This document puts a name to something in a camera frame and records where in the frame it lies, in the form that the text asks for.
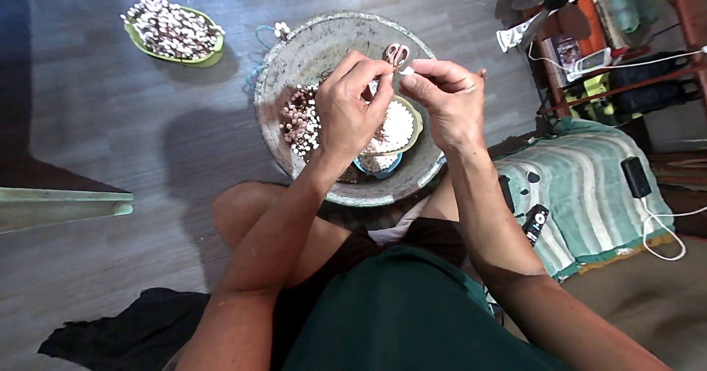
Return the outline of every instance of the hand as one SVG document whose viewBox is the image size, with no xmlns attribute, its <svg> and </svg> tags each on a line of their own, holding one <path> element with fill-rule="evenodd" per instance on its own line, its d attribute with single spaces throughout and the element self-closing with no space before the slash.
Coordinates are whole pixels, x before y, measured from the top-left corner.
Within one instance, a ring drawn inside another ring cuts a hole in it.
<svg viewBox="0 0 707 371">
<path fill-rule="evenodd" d="M 367 105 L 361 94 L 376 76 L 380 76 L 376 95 Z M 393 65 L 349 52 L 317 91 L 322 153 L 348 166 L 383 123 L 393 94 Z"/>
<path fill-rule="evenodd" d="M 400 81 L 404 95 L 424 105 L 430 114 L 430 132 L 437 147 L 466 152 L 486 149 L 483 141 L 483 79 L 454 62 L 416 59 L 414 74 Z"/>
</svg>

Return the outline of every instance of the scissors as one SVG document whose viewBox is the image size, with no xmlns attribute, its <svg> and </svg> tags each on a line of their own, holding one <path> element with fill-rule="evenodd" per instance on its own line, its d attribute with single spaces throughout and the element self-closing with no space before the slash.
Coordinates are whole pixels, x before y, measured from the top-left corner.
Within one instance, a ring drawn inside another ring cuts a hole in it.
<svg viewBox="0 0 707 371">
<path fill-rule="evenodd" d="M 410 56 L 410 49 L 407 48 L 407 46 L 400 45 L 398 43 L 390 44 L 383 51 L 383 60 L 393 65 L 394 71 L 397 71 L 400 66 L 405 63 L 408 56 Z"/>
</svg>

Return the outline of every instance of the electric fan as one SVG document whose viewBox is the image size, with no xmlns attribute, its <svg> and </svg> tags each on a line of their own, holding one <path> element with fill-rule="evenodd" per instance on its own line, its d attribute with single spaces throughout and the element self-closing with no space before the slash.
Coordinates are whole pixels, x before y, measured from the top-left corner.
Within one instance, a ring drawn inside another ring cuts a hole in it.
<svg viewBox="0 0 707 371">
<path fill-rule="evenodd" d="M 573 4 L 577 0 L 513 0 L 514 10 L 528 10 L 542 5 L 540 13 L 525 23 L 509 30 L 498 31 L 496 37 L 503 52 L 520 44 L 525 50 L 541 30 L 547 18 L 557 13 L 563 32 L 576 40 L 589 38 L 592 33 L 587 18 L 579 7 Z"/>
</svg>

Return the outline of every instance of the striped towel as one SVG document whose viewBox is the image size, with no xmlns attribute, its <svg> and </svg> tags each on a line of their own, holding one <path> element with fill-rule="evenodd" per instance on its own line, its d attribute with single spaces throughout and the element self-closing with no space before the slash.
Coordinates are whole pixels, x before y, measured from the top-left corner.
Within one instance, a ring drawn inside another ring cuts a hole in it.
<svg viewBox="0 0 707 371">
<path fill-rule="evenodd" d="M 669 214 L 658 191 L 648 160 L 625 133 L 601 123 L 582 119 L 563 121 L 562 136 L 496 160 L 499 175 L 508 183 L 517 220 L 536 204 L 550 210 L 535 250 L 550 276 L 562 280 L 583 264 L 608 261 L 626 249 L 640 245 L 641 226 L 648 217 L 643 205 L 631 195 L 621 161 L 636 156 L 643 164 L 653 192 L 649 209 Z M 528 172 L 540 176 L 530 183 Z M 662 222 L 672 229 L 672 218 Z M 665 232 L 658 223 L 648 224 L 649 237 Z"/>
</svg>

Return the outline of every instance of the fingernail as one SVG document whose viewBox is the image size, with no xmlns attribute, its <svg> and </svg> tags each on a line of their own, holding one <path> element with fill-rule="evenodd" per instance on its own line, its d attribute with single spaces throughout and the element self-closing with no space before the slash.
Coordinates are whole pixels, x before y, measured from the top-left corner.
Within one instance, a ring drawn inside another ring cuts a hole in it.
<svg viewBox="0 0 707 371">
<path fill-rule="evenodd" d="M 415 84 L 417 84 L 417 78 L 415 77 L 414 74 L 409 74 L 409 75 L 402 77 L 402 80 L 400 80 L 400 83 L 404 86 L 413 87 L 413 86 L 415 86 Z"/>
</svg>

